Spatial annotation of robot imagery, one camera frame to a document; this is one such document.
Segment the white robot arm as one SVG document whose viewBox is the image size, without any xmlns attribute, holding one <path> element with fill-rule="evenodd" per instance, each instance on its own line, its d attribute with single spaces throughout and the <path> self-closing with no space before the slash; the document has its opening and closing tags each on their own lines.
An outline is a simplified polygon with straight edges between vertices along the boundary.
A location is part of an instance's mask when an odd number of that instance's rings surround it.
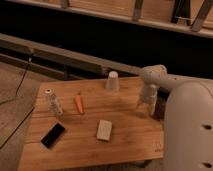
<svg viewBox="0 0 213 171">
<path fill-rule="evenodd" d="M 213 171 L 213 79 L 169 74 L 164 65 L 143 67 L 139 74 L 139 102 L 150 105 L 150 115 L 158 90 L 169 93 L 163 171 Z"/>
</svg>

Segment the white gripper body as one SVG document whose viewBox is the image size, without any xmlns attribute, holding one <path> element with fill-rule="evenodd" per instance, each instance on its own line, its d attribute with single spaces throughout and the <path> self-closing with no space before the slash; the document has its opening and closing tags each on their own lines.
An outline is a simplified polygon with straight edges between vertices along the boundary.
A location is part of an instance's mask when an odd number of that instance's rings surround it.
<svg viewBox="0 0 213 171">
<path fill-rule="evenodd" d="M 140 92 L 139 99 L 142 103 L 154 104 L 157 100 L 158 87 L 154 84 L 145 84 Z"/>
</svg>

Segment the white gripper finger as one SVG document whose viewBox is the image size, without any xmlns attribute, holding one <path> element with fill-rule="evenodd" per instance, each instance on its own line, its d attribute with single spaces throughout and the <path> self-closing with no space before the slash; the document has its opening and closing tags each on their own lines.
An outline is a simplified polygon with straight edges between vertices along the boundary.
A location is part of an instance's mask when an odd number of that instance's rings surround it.
<svg viewBox="0 0 213 171">
<path fill-rule="evenodd" d="M 149 115 L 150 116 L 154 116 L 155 107 L 156 107 L 156 103 L 152 103 L 149 105 Z"/>
<path fill-rule="evenodd" d="M 143 101 L 139 99 L 136 104 L 136 108 L 139 109 L 143 105 Z"/>
</svg>

